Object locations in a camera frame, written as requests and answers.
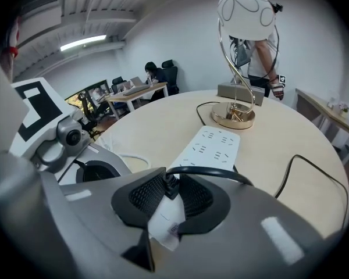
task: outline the black cable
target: black cable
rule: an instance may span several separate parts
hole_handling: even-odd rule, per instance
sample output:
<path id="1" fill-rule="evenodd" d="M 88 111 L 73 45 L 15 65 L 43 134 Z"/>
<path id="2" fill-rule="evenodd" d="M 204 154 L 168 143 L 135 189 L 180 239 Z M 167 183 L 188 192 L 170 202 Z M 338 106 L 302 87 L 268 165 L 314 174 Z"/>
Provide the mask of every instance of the black cable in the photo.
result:
<path id="1" fill-rule="evenodd" d="M 199 114 L 198 108 L 199 108 L 200 106 L 202 106 L 202 105 L 207 105 L 207 104 L 209 104 L 209 103 L 219 103 L 219 102 L 217 102 L 217 101 L 209 101 L 209 102 L 204 102 L 204 103 L 202 103 L 201 105 L 198 105 L 198 106 L 197 106 L 197 114 L 198 114 L 198 117 L 199 117 L 200 121 L 202 122 L 203 126 L 205 126 L 205 123 L 204 123 L 202 117 L 201 117 L 200 114 Z"/>
<path id="2" fill-rule="evenodd" d="M 212 176 L 219 178 L 228 178 L 231 180 L 238 181 L 242 184 L 253 186 L 252 182 L 241 174 L 235 173 L 231 170 L 216 169 L 214 167 L 205 166 L 179 166 L 167 170 L 169 174 L 201 174 L 203 176 Z"/>
<path id="3" fill-rule="evenodd" d="M 203 119 L 201 118 L 200 114 L 199 114 L 199 111 L 198 111 L 198 108 L 202 105 L 206 105 L 208 103 L 219 103 L 219 102 L 216 102 L 216 101 L 210 101 L 210 102 L 205 102 L 205 103 L 202 103 L 200 105 L 197 106 L 197 114 L 198 114 L 198 117 L 199 119 L 201 120 L 202 124 L 205 126 L 205 123 L 203 121 Z M 302 159 L 303 161 L 309 163 L 312 167 L 316 168 L 317 170 L 319 170 L 322 174 L 324 174 L 327 178 L 330 178 L 332 181 L 338 183 L 338 185 L 340 185 L 341 187 L 343 187 L 344 191 L 345 191 L 345 194 L 346 194 L 346 198 L 347 198 L 347 201 L 346 201 L 346 209 L 345 209 L 345 214 L 344 214 L 344 219 L 343 219 L 343 224 L 341 226 L 342 229 L 344 229 L 344 226 L 345 226 L 345 221 L 346 221 L 346 217 L 347 217 L 347 212 L 348 212 L 348 206 L 349 206 L 349 194 L 348 194 L 348 191 L 346 189 L 346 187 L 340 183 L 338 180 L 336 180 L 334 177 L 330 176 L 329 174 L 327 174 L 324 170 L 322 170 L 320 167 L 318 167 L 317 165 L 315 165 L 314 163 L 312 163 L 310 160 L 306 159 L 305 157 L 299 155 L 299 154 L 296 154 L 295 156 L 293 156 L 287 166 L 287 169 L 286 169 L 286 173 L 284 174 L 284 177 L 283 177 L 283 181 L 277 191 L 277 193 L 275 194 L 275 198 L 278 198 L 279 195 L 282 193 L 282 191 L 284 190 L 286 184 L 287 184 L 287 180 L 288 180 L 288 177 L 290 175 L 290 170 L 291 170 L 291 166 L 292 166 L 292 163 L 293 163 L 293 160 L 295 158 L 300 158 Z M 235 165 L 233 166 L 233 170 L 238 173 L 238 170 L 236 169 Z"/>
<path id="4" fill-rule="evenodd" d="M 348 212 L 348 203 L 349 203 L 349 195 L 348 195 L 348 191 L 346 189 L 346 187 L 340 183 L 339 181 L 337 181 L 335 178 L 333 178 L 332 176 L 330 176 L 329 174 L 327 174 L 324 170 L 322 170 L 320 167 L 318 167 L 317 165 L 315 165 L 314 163 L 312 163 L 310 160 L 306 159 L 305 157 L 299 155 L 299 154 L 296 154 L 295 156 L 293 156 L 289 162 L 289 165 L 287 166 L 287 169 L 286 169 L 286 173 L 284 174 L 284 177 L 283 177 L 283 181 L 276 193 L 276 195 L 274 196 L 275 198 L 278 198 L 279 195 L 282 193 L 283 189 L 285 188 L 286 186 L 286 183 L 287 183 L 287 180 L 288 180 L 288 177 L 289 177 L 289 174 L 290 174 L 290 170 L 291 170 L 291 166 L 292 166 L 292 163 L 293 163 L 293 160 L 295 158 L 300 158 L 302 159 L 303 161 L 309 163 L 312 167 L 316 168 L 317 170 L 319 170 L 322 174 L 324 174 L 327 178 L 330 178 L 332 181 L 338 183 L 338 185 L 340 185 L 341 187 L 343 187 L 344 191 L 345 191 L 345 194 L 346 194 L 346 197 L 347 197 L 347 203 L 346 203 L 346 208 L 345 208 L 345 214 L 344 214 L 344 219 L 343 219 L 343 225 L 341 226 L 342 229 L 344 229 L 344 226 L 345 226 L 345 220 L 346 220 L 346 217 L 347 217 L 347 212 Z"/>
<path id="5" fill-rule="evenodd" d="M 219 102 L 217 102 L 217 101 L 209 101 L 209 102 L 204 102 L 204 103 L 202 103 L 201 105 L 198 105 L 198 106 L 197 106 L 197 114 L 198 114 L 198 117 L 199 117 L 200 121 L 202 122 L 203 126 L 205 126 L 205 123 L 204 123 L 202 117 L 201 117 L 200 114 L 199 114 L 198 108 L 199 108 L 200 106 L 202 106 L 202 105 L 207 105 L 207 104 L 209 104 L 209 103 L 219 103 Z M 233 165 L 233 170 L 234 170 L 236 173 L 238 173 L 238 170 L 237 170 L 237 167 L 235 166 L 235 164 Z"/>
<path id="6" fill-rule="evenodd" d="M 76 163 L 77 165 L 79 165 L 84 171 L 86 170 L 87 166 L 85 163 L 78 161 L 78 160 L 74 160 L 73 163 Z"/>

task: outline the round table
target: round table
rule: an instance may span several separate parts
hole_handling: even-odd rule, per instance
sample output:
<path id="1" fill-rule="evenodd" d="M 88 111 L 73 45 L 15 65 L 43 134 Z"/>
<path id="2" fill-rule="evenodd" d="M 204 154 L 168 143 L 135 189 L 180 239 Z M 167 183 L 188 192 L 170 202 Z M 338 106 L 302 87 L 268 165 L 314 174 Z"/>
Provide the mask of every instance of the round table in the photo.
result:
<path id="1" fill-rule="evenodd" d="M 117 121 L 102 134 L 102 139 L 115 153 L 144 156 L 153 167 L 169 167 L 202 127 L 197 105 L 230 101 L 216 94 L 216 90 L 194 91 L 149 103 Z M 299 154 L 349 188 L 344 167 L 330 142 L 292 108 L 264 98 L 262 106 L 254 107 L 254 125 L 246 130 L 232 130 L 212 120 L 211 107 L 200 107 L 200 115 L 207 126 L 240 136 L 235 165 L 255 187 L 274 195 L 289 160 Z M 103 146 L 100 139 L 97 143 Z M 128 165 L 132 172 L 145 168 L 133 160 Z M 278 200 L 311 223 L 323 237 L 341 229 L 346 208 L 344 190 L 301 159 L 294 159 Z"/>

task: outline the white t-shirt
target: white t-shirt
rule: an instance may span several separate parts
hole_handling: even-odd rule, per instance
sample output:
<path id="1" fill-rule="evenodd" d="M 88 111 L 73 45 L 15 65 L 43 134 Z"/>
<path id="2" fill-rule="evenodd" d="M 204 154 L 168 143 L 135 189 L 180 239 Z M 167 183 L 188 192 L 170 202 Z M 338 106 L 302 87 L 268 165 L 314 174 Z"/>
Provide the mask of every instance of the white t-shirt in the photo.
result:
<path id="1" fill-rule="evenodd" d="M 97 90 L 93 90 L 92 92 L 92 100 L 93 100 L 93 103 L 96 107 L 99 107 L 99 102 L 97 100 L 99 100 L 100 98 L 102 97 L 101 94 L 99 94 L 97 92 Z"/>
<path id="2" fill-rule="evenodd" d="M 276 40 L 275 40 L 274 33 L 275 32 L 270 34 L 268 37 L 268 47 L 270 50 L 270 54 L 272 55 L 273 61 L 274 61 L 276 53 L 277 53 L 277 46 L 276 46 Z M 265 68 L 263 68 L 263 65 L 260 61 L 260 57 L 258 55 L 256 46 L 255 46 L 255 42 L 249 41 L 248 43 L 249 43 L 251 50 L 252 50 L 251 61 L 250 61 L 250 64 L 248 65 L 248 74 L 250 76 L 263 77 L 268 73 L 268 71 L 266 71 Z M 279 66 L 279 52 L 277 55 L 277 60 L 275 62 L 275 66 L 274 66 L 274 69 L 275 69 L 277 74 L 278 74 L 278 66 Z"/>

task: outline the woman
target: woman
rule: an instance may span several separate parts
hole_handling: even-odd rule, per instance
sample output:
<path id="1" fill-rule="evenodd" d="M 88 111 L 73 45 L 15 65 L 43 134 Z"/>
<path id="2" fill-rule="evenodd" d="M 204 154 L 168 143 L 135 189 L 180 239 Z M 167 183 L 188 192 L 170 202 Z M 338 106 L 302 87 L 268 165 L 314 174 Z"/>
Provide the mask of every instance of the woman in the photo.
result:
<path id="1" fill-rule="evenodd" d="M 149 81 L 152 82 L 153 84 L 168 82 L 163 69 L 157 68 L 157 66 L 153 62 L 148 62 L 145 65 L 145 71 L 147 74 L 147 83 L 149 83 Z M 157 90 L 151 97 L 150 102 L 161 99 L 163 97 L 164 97 L 163 89 Z"/>

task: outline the power strip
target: power strip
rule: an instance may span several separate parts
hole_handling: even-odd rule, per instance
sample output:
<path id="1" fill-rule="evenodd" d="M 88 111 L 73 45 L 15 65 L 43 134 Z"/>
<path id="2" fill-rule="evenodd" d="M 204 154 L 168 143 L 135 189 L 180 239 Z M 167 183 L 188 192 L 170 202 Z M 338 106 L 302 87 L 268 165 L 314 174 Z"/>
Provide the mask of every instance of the power strip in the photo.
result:
<path id="1" fill-rule="evenodd" d="M 233 170 L 240 143 L 239 135 L 203 126 L 172 163 L 177 166 L 205 166 Z"/>

